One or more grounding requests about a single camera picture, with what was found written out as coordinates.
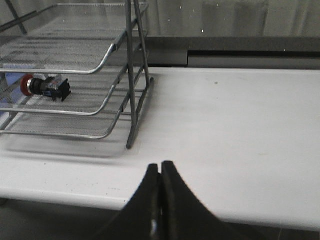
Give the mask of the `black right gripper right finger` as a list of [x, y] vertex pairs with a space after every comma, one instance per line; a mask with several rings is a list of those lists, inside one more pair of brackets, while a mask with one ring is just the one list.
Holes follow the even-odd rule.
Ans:
[[165, 240], [264, 240], [249, 225], [232, 226], [218, 219], [194, 195], [175, 164], [161, 164], [162, 234]]

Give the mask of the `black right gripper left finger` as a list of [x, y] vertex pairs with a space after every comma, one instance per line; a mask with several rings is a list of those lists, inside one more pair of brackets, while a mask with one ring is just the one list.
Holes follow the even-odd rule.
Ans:
[[159, 240], [159, 169], [150, 164], [136, 192], [106, 226], [95, 233], [92, 240]]

